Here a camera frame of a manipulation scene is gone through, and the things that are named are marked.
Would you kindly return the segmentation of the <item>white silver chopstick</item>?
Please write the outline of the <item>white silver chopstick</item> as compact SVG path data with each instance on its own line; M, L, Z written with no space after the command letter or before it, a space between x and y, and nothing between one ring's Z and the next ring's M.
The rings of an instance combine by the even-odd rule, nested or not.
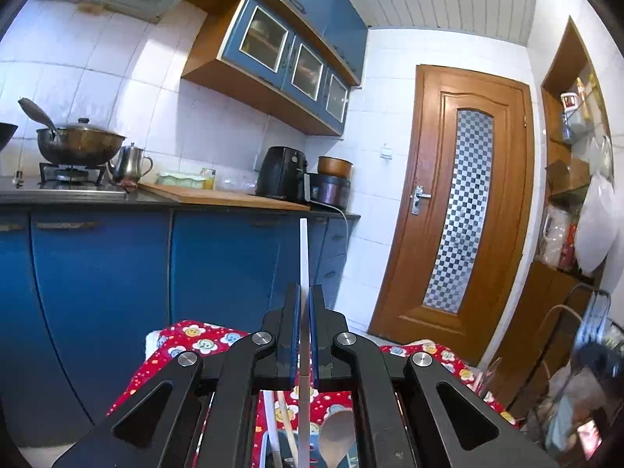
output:
M266 429L269 434L270 447L272 452L273 465L275 468L281 468L281 454L278 429L275 419L275 398L274 392L271 390L263 390L264 413L266 413Z

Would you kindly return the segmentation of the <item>beige wooden chopstick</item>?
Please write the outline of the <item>beige wooden chopstick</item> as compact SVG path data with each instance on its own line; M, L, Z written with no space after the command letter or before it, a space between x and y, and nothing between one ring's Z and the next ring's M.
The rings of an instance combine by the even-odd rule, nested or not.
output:
M277 392L277 399L278 399L278 404L279 404L279 410L280 410L280 413L281 413L282 423L284 424L284 427L285 427L285 434L287 434L288 444L289 444L289 448L290 448L290 451L291 451L293 463L294 463L294 466L297 467L298 466L297 443L295 441L295 436L294 436L294 432L293 432L293 429L292 429L292 424L291 424L291 419L290 419L290 414L289 414L289 408L287 406L287 403L285 402L285 394L284 394L284 392L278 391Z

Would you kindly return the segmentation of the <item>red smiley flower tablecloth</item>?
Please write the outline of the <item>red smiley flower tablecloth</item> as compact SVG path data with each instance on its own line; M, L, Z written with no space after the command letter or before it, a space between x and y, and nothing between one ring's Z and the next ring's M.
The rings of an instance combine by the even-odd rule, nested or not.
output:
M113 404L113 408L119 407L135 392L141 389L147 381L162 370L171 359L176 358L185 351L194 351L203 357L214 356L227 351L232 344L244 337L242 331L226 328L225 326L193 320L177 322L163 330L153 331L146 337L145 361L134 373L121 396ZM414 353L428 353L432 358L439 361L448 372L461 381L471 390L478 386L479 377L468 367L454 352L442 344L429 339L420 339L406 346L394 346L383 344L381 351L400 357L408 357ZM282 401L271 401L274 407L274 423L279 431L280 452L282 465L291 467L290 447L285 437L285 424L282 413L288 413L288 420L294 432L298 431L298 389L294 388L285 394ZM317 389L310 389L310 447L317 447L317 438L321 425L331 414L350 410L352 408L351 394L347 391L321 393ZM253 467L269 467L272 465L271 445L268 437L268 421L264 403L257 404L256 429L254 433L251 465Z

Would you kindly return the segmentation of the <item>beige plastic spoon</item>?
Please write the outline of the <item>beige plastic spoon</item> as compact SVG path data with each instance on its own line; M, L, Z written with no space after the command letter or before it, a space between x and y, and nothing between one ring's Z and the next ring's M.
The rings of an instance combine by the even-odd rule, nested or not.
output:
M328 468L336 468L355 443L354 414L340 410L329 415L321 425L318 450Z

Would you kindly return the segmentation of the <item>brown wooden door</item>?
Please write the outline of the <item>brown wooden door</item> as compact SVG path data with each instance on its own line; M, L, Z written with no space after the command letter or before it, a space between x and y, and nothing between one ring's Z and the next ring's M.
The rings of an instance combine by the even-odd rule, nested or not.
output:
M481 359L523 254L533 169L524 83L418 68L403 198L373 335L428 338L469 363Z

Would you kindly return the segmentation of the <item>wooden cutting board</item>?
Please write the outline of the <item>wooden cutting board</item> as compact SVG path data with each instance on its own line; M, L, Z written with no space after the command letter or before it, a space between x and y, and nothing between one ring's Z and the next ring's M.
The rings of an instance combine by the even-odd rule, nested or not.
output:
M207 190L180 186L166 186L139 183L138 188L165 199L187 205L229 206L269 210L309 211L303 204L275 200L257 195L247 195L232 191Z

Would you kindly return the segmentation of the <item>dark rice cooker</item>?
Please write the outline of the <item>dark rice cooker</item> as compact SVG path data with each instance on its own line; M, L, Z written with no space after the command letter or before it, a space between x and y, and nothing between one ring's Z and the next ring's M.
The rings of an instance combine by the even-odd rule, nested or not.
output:
M317 170L310 173L310 200L346 210L353 164L343 158L320 156Z

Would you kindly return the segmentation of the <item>steel kettle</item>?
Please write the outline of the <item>steel kettle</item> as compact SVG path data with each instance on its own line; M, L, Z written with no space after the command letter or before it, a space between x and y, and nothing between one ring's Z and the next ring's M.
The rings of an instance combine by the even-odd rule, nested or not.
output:
M133 143L119 149L115 162L107 163L113 183L138 183L153 169L153 159Z

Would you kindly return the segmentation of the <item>gas stove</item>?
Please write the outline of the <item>gas stove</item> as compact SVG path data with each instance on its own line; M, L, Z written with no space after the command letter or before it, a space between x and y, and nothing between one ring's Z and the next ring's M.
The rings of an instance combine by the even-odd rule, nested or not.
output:
M106 165L40 163L36 175L17 171L1 178L1 203L100 202L125 200L127 192L109 181Z

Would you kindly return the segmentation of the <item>wok on stove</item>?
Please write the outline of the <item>wok on stove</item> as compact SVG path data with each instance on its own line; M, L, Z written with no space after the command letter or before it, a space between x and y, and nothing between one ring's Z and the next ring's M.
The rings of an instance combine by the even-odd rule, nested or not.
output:
M95 168L114 158L125 137L91 125L89 119L56 125L33 100L18 100L22 111L40 128L36 140L41 155L53 165Z

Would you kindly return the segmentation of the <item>white plastic bag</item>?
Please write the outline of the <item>white plastic bag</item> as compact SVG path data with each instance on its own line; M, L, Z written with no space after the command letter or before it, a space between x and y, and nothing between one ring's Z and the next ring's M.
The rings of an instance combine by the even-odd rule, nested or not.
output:
M584 274L601 265L617 233L615 191L606 177L596 174L591 178L574 239L576 261Z

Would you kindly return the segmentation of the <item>wooden side shelf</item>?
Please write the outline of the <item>wooden side shelf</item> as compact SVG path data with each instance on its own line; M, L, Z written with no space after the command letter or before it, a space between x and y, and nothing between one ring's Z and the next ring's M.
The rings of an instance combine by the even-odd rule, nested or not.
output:
M495 396L516 416L539 401L548 380L566 365L578 318L603 271L583 273L573 241L590 185L589 146L610 140L600 82L580 31L568 22L552 64L541 83L546 133L546 192L540 237L556 221L569 227L560 252L546 262L546 241L539 240L523 292L497 357Z

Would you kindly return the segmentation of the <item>blue wall cabinet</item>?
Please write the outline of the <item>blue wall cabinet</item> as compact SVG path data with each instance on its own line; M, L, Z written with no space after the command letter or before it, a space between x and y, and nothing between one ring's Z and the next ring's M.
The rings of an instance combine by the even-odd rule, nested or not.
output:
M207 16L182 79L305 134L343 134L368 34L350 0L187 1Z

